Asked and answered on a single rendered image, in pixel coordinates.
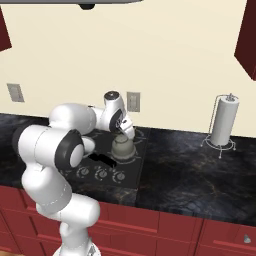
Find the dark red wall cupboard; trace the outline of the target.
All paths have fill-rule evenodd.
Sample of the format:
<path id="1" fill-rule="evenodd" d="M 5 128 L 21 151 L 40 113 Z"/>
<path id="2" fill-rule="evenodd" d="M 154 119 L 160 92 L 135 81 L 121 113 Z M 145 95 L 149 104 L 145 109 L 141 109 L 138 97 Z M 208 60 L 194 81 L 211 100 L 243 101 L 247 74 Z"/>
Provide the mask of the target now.
<path id="1" fill-rule="evenodd" d="M 0 8 L 0 52 L 12 47 L 5 19 Z"/>
<path id="2" fill-rule="evenodd" d="M 235 58 L 256 81 L 256 0 L 247 0 L 237 45 Z"/>

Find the white paper towel roll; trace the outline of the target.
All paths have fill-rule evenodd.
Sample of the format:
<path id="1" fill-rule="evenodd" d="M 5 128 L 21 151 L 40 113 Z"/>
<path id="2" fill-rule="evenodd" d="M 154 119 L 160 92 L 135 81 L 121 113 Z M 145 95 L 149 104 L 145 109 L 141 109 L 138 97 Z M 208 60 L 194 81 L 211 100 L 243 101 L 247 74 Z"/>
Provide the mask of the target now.
<path id="1" fill-rule="evenodd" d="M 228 100 L 226 96 L 220 97 L 210 138 L 213 145 L 225 146 L 229 143 L 238 106 L 237 98 Z"/>

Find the grey range hood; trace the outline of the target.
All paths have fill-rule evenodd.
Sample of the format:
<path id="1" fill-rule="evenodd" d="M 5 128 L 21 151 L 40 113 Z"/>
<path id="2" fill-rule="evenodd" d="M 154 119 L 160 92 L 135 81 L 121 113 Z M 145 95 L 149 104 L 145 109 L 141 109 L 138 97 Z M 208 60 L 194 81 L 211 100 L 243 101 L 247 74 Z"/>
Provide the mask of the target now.
<path id="1" fill-rule="evenodd" d="M 29 5 L 29 4 L 76 4 L 84 10 L 92 9 L 95 5 L 108 5 L 108 4 L 130 4 L 142 2 L 143 0 L 0 0 L 1 4 L 6 5 Z"/>

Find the pale grey kettle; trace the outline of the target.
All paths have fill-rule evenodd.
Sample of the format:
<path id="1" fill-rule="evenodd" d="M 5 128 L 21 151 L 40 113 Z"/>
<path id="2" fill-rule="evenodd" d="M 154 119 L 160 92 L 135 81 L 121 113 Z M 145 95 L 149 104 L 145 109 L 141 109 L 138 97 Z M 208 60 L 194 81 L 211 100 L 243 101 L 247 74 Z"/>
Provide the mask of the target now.
<path id="1" fill-rule="evenodd" d="M 116 159 L 126 160 L 134 156 L 136 152 L 135 145 L 131 139 L 125 135 L 118 135 L 112 142 L 111 154 Z"/>

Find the red cupboard door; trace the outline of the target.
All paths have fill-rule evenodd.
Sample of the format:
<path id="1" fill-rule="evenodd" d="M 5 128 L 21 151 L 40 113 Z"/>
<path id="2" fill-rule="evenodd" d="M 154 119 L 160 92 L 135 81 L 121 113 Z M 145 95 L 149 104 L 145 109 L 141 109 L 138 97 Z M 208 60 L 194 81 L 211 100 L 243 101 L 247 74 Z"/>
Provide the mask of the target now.
<path id="1" fill-rule="evenodd" d="M 90 231 L 93 242 L 103 251 L 120 256 L 155 256 L 156 239 L 125 231 Z"/>
<path id="2" fill-rule="evenodd" d="M 194 256 L 196 246 L 196 242 L 158 239 L 156 256 Z"/>
<path id="3" fill-rule="evenodd" d="M 13 210 L 3 210 L 2 214 L 25 256 L 52 256 L 60 247 L 57 221 Z"/>
<path id="4" fill-rule="evenodd" d="M 229 250 L 223 250 L 215 247 L 208 247 L 200 245 L 197 248 L 195 256 L 256 256 L 252 253 L 235 252 Z"/>

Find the grey wall outlet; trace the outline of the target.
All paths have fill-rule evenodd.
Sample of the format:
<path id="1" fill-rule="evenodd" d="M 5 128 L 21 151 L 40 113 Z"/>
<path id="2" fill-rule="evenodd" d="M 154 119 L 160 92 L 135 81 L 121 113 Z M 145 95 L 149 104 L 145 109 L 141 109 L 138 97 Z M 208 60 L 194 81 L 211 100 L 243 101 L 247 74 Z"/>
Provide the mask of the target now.
<path id="1" fill-rule="evenodd" d="M 24 97 L 19 84 L 7 84 L 8 91 L 13 102 L 23 102 Z"/>
<path id="2" fill-rule="evenodd" d="M 139 92 L 127 93 L 127 110 L 129 112 L 140 111 L 140 93 Z"/>

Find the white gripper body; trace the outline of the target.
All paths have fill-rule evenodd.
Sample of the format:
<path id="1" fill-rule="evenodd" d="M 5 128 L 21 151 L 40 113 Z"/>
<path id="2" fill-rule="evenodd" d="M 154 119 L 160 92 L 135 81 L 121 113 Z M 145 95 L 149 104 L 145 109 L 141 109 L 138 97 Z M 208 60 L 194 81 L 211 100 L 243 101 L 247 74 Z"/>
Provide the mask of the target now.
<path id="1" fill-rule="evenodd" d="M 133 140 L 135 137 L 135 129 L 133 127 L 132 121 L 126 117 L 120 123 L 118 129 L 130 140 Z"/>

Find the black hob knob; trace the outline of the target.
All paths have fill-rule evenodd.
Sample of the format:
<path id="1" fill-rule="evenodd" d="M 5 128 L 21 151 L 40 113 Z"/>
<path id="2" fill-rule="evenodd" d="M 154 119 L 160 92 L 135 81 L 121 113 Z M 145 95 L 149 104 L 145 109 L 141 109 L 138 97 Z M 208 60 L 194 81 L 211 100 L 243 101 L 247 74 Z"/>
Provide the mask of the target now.
<path id="1" fill-rule="evenodd" d="M 117 171 L 112 176 L 112 180 L 116 183 L 121 183 L 124 179 L 125 173 L 123 171 Z"/>
<path id="2" fill-rule="evenodd" d="M 99 167 L 95 172 L 95 178 L 102 181 L 107 176 L 107 169 Z"/>
<path id="3" fill-rule="evenodd" d="M 79 167 L 76 176 L 78 178 L 85 178 L 89 174 L 89 169 L 87 167 Z"/>

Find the red drawer front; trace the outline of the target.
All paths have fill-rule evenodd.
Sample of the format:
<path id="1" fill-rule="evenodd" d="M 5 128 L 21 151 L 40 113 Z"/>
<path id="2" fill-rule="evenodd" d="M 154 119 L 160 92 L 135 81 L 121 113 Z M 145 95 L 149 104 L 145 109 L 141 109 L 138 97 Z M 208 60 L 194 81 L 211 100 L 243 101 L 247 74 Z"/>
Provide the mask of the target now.
<path id="1" fill-rule="evenodd" d="M 105 202 L 100 203 L 100 208 L 99 224 L 152 234 L 158 230 L 159 213 L 157 211 Z"/>
<path id="2" fill-rule="evenodd" d="M 251 243 L 244 243 L 245 234 L 250 237 Z M 256 227 L 205 220 L 199 243 L 204 246 L 256 254 Z"/>
<path id="3" fill-rule="evenodd" d="M 0 206 L 12 210 L 27 209 L 22 191 L 8 186 L 0 186 Z"/>
<path id="4" fill-rule="evenodd" d="M 161 212 L 158 234 L 177 241 L 196 242 L 202 223 L 202 218 Z"/>

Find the black hob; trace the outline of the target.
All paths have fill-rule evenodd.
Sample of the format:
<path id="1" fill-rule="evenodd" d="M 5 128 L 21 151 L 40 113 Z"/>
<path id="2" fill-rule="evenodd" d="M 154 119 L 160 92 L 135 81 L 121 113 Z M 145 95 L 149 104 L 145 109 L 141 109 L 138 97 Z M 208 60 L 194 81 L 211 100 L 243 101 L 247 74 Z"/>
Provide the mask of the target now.
<path id="1" fill-rule="evenodd" d="M 120 160 L 111 154 L 112 142 L 116 135 L 94 130 L 88 134 L 88 137 L 92 138 L 96 143 L 93 155 L 85 157 L 75 169 L 60 171 L 60 173 L 69 182 L 84 181 L 87 184 L 136 189 L 140 180 L 149 134 L 149 128 L 136 127 L 134 138 L 135 155 L 127 160 Z M 89 174 L 85 178 L 78 178 L 76 176 L 79 167 L 87 167 L 89 169 Z M 95 172 L 99 167 L 107 169 L 107 176 L 102 181 L 95 178 Z M 113 174 L 117 171 L 125 173 L 125 179 L 121 183 L 116 183 L 112 180 Z"/>

